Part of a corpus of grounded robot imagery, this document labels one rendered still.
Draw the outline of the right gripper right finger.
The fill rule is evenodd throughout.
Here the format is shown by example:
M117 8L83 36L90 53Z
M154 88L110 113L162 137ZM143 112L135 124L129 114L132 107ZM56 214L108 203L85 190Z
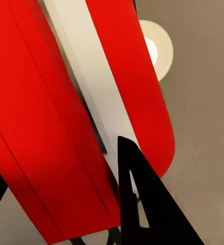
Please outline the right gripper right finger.
M118 136L121 245L204 245L138 145ZM138 224L130 171L150 228Z

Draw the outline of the radio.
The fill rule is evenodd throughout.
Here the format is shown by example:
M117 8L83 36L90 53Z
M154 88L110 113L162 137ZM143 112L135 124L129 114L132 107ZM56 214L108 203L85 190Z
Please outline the radio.
M136 1L0 0L0 174L48 245L121 245L118 136L164 176L174 132Z

